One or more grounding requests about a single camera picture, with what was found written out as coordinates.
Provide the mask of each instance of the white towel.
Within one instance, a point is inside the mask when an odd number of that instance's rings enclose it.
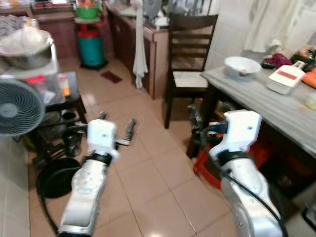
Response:
[[[303,0],[255,0],[244,49],[266,52],[284,46],[303,5]]]
[[[145,73],[148,72],[144,48],[144,33],[143,33],[143,1],[138,0],[136,15],[136,50],[133,66],[133,73],[136,76],[137,89],[143,87],[142,79]]]

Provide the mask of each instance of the electric fan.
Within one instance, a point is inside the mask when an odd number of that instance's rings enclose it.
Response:
[[[0,136],[19,136],[42,121],[45,105],[28,84],[10,75],[0,76]]]

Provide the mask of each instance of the floor mat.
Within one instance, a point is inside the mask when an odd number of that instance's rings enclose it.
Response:
[[[120,78],[119,76],[115,75],[114,73],[110,71],[106,71],[105,73],[102,73],[101,76],[103,76],[105,79],[108,79],[115,84],[123,80],[122,78]]]

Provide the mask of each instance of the gray table top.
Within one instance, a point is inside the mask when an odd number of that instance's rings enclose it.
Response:
[[[291,94],[278,94],[266,86],[271,73],[262,70],[256,79],[238,80],[218,68],[202,76],[245,108],[259,113],[265,122],[316,158],[316,111],[305,106],[308,96],[316,90],[300,83]]]

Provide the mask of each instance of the green basket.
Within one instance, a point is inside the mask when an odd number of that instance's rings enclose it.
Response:
[[[82,19],[95,19],[99,13],[99,8],[93,7],[77,7],[77,17]]]

